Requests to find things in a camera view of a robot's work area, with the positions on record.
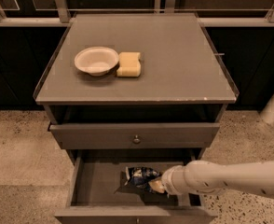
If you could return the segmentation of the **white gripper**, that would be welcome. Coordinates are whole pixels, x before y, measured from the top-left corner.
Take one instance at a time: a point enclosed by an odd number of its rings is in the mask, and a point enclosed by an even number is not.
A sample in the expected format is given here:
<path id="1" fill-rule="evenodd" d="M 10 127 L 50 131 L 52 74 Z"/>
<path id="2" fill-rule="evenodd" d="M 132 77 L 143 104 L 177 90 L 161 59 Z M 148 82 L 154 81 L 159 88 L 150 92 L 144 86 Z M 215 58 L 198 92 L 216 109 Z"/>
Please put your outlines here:
<path id="1" fill-rule="evenodd" d="M 166 170 L 162 177 L 155 178 L 149 182 L 149 186 L 157 193 L 170 195 L 183 195 L 192 191 L 186 175 L 189 173 L 187 166 L 176 165 Z"/>

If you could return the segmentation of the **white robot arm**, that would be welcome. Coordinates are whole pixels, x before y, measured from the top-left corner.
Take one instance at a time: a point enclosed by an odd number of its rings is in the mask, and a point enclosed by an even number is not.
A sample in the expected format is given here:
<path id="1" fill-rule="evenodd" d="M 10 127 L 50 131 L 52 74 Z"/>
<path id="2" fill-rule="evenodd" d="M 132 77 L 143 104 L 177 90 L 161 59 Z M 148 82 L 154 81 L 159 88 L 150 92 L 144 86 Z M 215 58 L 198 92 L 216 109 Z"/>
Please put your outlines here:
<path id="1" fill-rule="evenodd" d="M 232 189 L 274 199 L 274 94 L 260 113 L 227 111 L 221 118 L 200 160 L 172 166 L 151 186 L 170 195 Z"/>

